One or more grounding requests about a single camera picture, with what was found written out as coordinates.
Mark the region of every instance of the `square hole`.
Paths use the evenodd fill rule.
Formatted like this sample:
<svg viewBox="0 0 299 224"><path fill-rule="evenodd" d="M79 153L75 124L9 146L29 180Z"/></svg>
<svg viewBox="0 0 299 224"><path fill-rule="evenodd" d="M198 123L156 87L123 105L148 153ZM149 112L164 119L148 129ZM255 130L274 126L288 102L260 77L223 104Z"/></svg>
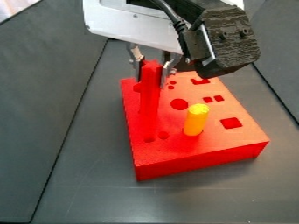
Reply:
<svg viewBox="0 0 299 224"><path fill-rule="evenodd" d="M222 119L220 123L227 130L235 129L235 128L239 128L243 126L243 124L240 123L240 121L236 117Z"/></svg>
<svg viewBox="0 0 299 224"><path fill-rule="evenodd" d="M222 97L222 95L215 95L214 99L215 99L216 102L223 102L224 101L224 98Z"/></svg>
<svg viewBox="0 0 299 224"><path fill-rule="evenodd" d="M204 102L207 102L207 103L208 103L208 102L212 102L212 99L211 99L210 97L203 97L202 99L203 99Z"/></svg>

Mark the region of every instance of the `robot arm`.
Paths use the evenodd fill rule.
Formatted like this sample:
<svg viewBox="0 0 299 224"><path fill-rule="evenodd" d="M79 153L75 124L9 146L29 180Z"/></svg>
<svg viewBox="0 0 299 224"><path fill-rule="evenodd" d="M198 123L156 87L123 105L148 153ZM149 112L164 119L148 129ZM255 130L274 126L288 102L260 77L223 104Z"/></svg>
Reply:
<svg viewBox="0 0 299 224"><path fill-rule="evenodd" d="M184 55L204 79L235 72L259 57L248 17L238 7L242 2L232 4L230 0L83 0L92 33L171 52L163 76ZM137 78L144 56L136 45L129 50Z"/></svg>

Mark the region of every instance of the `hole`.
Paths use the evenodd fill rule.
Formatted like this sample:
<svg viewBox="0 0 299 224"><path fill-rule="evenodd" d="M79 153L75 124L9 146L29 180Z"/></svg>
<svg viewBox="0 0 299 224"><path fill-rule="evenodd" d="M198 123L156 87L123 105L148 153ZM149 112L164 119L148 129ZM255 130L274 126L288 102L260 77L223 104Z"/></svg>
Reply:
<svg viewBox="0 0 299 224"><path fill-rule="evenodd" d="M188 102L184 99L173 99L171 102L172 108L184 110L188 108Z"/></svg>
<svg viewBox="0 0 299 224"><path fill-rule="evenodd" d="M200 85L200 84L208 84L208 83L211 83L211 81L207 79L204 79L204 80L191 79L191 83L192 83L192 85Z"/></svg>
<svg viewBox="0 0 299 224"><path fill-rule="evenodd" d="M242 127L242 123L239 121L239 119L236 117L231 117L231 118L227 118L227 119L222 119L220 120L220 123L223 125L223 127L230 130L230 129L235 129L235 128L239 128Z"/></svg>
<svg viewBox="0 0 299 224"><path fill-rule="evenodd" d="M202 99L203 99L204 102L207 102L207 103L212 102L212 99L211 99L210 97L203 97Z"/></svg>
<svg viewBox="0 0 299 224"><path fill-rule="evenodd" d="M155 140L155 139L153 139L152 137L147 137L147 138L144 139L144 141L145 141L147 143L151 143L153 140Z"/></svg>
<svg viewBox="0 0 299 224"><path fill-rule="evenodd" d="M137 92L137 93L141 92L141 83L136 83L136 84L133 85L133 91Z"/></svg>
<svg viewBox="0 0 299 224"><path fill-rule="evenodd" d="M222 97L222 95L215 95L214 99L215 99L216 102L223 102L224 101L224 98Z"/></svg>
<svg viewBox="0 0 299 224"><path fill-rule="evenodd" d="M168 132L165 132L165 131L160 131L160 133L159 133L159 135L157 135L159 137L160 137L160 139L167 139L168 138L168 136L169 136L169 134L168 134Z"/></svg>

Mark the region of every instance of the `round hole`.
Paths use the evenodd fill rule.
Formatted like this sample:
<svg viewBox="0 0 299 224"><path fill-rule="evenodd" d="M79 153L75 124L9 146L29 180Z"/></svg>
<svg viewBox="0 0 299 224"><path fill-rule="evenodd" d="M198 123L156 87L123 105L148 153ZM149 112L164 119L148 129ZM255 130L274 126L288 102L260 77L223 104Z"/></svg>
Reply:
<svg viewBox="0 0 299 224"><path fill-rule="evenodd" d="M172 108L184 110L188 108L188 102L184 99L173 99L171 102Z"/></svg>
<svg viewBox="0 0 299 224"><path fill-rule="evenodd" d="M167 139L168 138L168 136L169 136L169 134L168 134L168 132L165 132L165 131L160 131L160 133L159 133L159 135L157 135L159 137L160 137L160 139Z"/></svg>

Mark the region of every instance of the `red board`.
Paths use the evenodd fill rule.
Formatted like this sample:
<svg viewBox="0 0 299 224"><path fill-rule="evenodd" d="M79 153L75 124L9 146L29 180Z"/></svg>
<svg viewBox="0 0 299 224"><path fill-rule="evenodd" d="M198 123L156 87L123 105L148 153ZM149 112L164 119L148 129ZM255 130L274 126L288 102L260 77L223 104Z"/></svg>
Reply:
<svg viewBox="0 0 299 224"><path fill-rule="evenodd" d="M177 73L160 93L153 141L143 134L135 79L120 81L137 180L255 158L268 137L218 78ZM206 103L210 116L198 136L183 134L187 106Z"/></svg>

